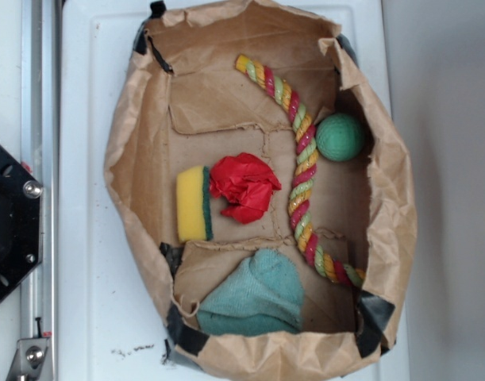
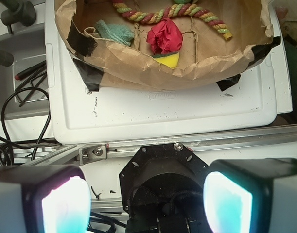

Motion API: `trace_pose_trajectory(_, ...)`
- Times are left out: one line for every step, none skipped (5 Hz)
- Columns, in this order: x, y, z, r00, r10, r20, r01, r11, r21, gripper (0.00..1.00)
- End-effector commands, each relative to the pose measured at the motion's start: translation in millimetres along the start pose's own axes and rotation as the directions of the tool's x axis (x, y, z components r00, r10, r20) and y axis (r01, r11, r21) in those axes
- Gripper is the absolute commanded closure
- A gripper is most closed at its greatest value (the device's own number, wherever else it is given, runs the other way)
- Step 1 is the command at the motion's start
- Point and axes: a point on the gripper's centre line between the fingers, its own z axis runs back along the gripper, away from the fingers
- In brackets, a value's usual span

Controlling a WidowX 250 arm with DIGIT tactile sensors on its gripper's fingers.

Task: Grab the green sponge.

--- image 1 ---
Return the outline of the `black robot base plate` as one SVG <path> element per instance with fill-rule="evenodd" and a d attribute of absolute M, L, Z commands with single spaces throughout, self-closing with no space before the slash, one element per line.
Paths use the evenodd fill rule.
<path fill-rule="evenodd" d="M 43 187 L 0 145 L 0 303 L 41 262 Z"/>

